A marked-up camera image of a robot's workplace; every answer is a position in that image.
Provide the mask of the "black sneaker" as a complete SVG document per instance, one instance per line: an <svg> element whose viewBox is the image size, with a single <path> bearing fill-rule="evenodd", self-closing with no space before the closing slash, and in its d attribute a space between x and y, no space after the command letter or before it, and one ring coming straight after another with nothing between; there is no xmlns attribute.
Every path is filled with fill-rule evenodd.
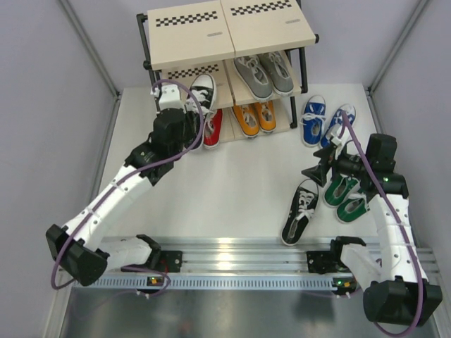
<svg viewBox="0 0 451 338"><path fill-rule="evenodd" d="M319 202L319 186L312 179L304 179L298 185L290 204L290 210L281 239L284 245L296 245L311 222Z"/></svg>
<svg viewBox="0 0 451 338"><path fill-rule="evenodd" d="M210 74L198 75L190 86L190 91L199 102L202 113L208 115L216 102L216 81Z"/></svg>

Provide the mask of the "red sneaker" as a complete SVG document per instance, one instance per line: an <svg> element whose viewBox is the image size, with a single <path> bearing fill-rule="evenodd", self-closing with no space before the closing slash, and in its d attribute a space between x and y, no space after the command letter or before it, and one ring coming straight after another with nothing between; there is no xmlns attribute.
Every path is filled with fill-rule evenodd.
<svg viewBox="0 0 451 338"><path fill-rule="evenodd" d="M221 127L223 121L223 110L218 109L206 116L204 124L204 141L203 145L207 149L213 149L219 144Z"/></svg>

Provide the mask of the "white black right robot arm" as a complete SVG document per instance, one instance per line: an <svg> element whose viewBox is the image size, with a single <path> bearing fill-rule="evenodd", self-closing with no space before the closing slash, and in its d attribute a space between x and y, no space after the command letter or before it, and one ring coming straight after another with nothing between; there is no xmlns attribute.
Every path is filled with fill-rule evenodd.
<svg viewBox="0 0 451 338"><path fill-rule="evenodd" d="M369 321L421 327L442 302L443 293L428 281L417 258L407 183L395 172L397 141L386 134L371 134L364 156L348 154L349 141L349 134L332 136L327 147L314 153L318 165L302 173L322 187L328 174L359 181L376 224L381 262L371 256L362 239L336 237L331 242L330 265L354 275L364 292Z"/></svg>

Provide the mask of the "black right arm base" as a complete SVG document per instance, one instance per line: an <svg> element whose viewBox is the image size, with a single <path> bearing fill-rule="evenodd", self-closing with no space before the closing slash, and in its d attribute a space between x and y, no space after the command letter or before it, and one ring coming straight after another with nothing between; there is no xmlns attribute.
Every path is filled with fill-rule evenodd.
<svg viewBox="0 0 451 338"><path fill-rule="evenodd" d="M320 275L326 273L349 273L350 269L341 261L342 249L349 244L366 246L362 238L337 236L330 241L329 250L307 252L308 271Z"/></svg>

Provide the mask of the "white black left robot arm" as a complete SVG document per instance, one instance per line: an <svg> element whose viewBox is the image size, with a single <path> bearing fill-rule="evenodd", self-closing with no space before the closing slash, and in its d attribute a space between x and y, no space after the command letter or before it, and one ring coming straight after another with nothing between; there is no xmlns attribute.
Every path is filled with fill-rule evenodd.
<svg viewBox="0 0 451 338"><path fill-rule="evenodd" d="M82 286L106 271L133 266L147 272L161 262L161 247L145 234L113 239L106 233L143 194L174 167L195 140L200 114L166 108L157 114L147 141L135 147L106 188L65 225L52 225L46 239L57 266Z"/></svg>

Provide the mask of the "orange sneaker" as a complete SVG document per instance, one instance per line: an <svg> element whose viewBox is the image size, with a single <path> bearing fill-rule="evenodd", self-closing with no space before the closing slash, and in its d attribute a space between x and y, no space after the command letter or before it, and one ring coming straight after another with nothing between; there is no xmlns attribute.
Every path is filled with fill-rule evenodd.
<svg viewBox="0 0 451 338"><path fill-rule="evenodd" d="M273 102L256 102L253 106L257 114L260 129L265 133L272 133L276 128Z"/></svg>
<svg viewBox="0 0 451 338"><path fill-rule="evenodd" d="M254 109L250 105L234 105L233 115L246 138L253 139L259 134L259 124Z"/></svg>

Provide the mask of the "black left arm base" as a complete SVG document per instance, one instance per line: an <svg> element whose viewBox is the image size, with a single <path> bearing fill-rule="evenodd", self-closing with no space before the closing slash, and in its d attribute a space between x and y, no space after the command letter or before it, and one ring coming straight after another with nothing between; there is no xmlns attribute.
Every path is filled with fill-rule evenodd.
<svg viewBox="0 0 451 338"><path fill-rule="evenodd" d="M183 252L173 250L163 250L159 259L152 258L149 262L139 265L127 265L121 268L121 271L130 271L131 268L141 268L146 270L155 270L163 273L179 273L183 264Z"/></svg>

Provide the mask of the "grey sneaker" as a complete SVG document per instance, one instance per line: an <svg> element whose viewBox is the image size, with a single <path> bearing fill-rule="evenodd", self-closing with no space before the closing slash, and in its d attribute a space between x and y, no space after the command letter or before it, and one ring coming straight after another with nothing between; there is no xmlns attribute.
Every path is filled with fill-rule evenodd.
<svg viewBox="0 0 451 338"><path fill-rule="evenodd" d="M258 55L260 64L270 77L275 93L288 96L294 90L292 78L279 51Z"/></svg>
<svg viewBox="0 0 451 338"><path fill-rule="evenodd" d="M272 97L272 82L256 55L234 58L233 65L238 76L257 101L268 101Z"/></svg>

